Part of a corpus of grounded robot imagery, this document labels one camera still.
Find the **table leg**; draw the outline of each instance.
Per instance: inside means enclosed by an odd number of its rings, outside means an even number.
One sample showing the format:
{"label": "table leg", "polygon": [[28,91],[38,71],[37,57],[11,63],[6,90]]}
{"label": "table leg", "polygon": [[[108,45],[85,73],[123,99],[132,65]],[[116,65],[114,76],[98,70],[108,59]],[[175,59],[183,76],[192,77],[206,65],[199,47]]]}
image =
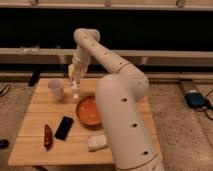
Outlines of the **table leg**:
{"label": "table leg", "polygon": [[48,171],[44,166],[33,166],[38,171]]}
{"label": "table leg", "polygon": [[28,83],[28,86],[29,87],[33,87],[35,85],[35,83],[38,81],[39,77],[40,77],[40,74],[41,74],[41,69],[36,69],[34,72],[33,72],[33,75]]}

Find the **white sponge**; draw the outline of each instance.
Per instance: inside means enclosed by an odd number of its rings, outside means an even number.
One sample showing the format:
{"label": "white sponge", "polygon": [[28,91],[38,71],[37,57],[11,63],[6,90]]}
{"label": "white sponge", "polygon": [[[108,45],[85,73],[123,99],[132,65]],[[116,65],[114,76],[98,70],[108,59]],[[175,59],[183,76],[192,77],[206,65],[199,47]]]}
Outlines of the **white sponge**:
{"label": "white sponge", "polygon": [[91,136],[89,137],[87,143],[88,143],[89,151],[96,151],[108,146],[107,138],[105,134]]}

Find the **chili pepper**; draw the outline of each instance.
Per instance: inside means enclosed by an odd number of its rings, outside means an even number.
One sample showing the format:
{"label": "chili pepper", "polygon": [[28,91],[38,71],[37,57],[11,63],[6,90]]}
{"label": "chili pepper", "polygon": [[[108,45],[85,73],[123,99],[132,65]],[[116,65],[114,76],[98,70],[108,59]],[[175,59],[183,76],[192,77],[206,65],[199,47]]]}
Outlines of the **chili pepper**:
{"label": "chili pepper", "polygon": [[44,126],[44,146],[47,150],[52,146],[52,131],[47,124]]}

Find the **black wall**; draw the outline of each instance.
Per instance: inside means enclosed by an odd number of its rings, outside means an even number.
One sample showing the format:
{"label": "black wall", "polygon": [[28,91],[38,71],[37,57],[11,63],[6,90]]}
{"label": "black wall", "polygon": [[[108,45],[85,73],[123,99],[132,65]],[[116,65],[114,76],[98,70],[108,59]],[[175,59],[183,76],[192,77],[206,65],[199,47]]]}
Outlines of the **black wall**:
{"label": "black wall", "polygon": [[96,28],[110,49],[213,51],[213,12],[0,9],[0,47],[75,48]]}

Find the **electronic device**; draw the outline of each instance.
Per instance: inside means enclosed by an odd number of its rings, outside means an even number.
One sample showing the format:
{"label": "electronic device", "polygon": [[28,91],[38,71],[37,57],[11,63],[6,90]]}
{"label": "electronic device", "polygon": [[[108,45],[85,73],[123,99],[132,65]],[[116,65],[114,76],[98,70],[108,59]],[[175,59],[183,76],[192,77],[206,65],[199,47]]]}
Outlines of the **electronic device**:
{"label": "electronic device", "polygon": [[206,106],[206,99],[199,92],[192,80],[181,80],[180,87],[189,107],[202,108]]}
{"label": "electronic device", "polygon": [[65,140],[72,124],[73,124],[73,119],[64,116],[55,133],[55,137],[60,140]]}

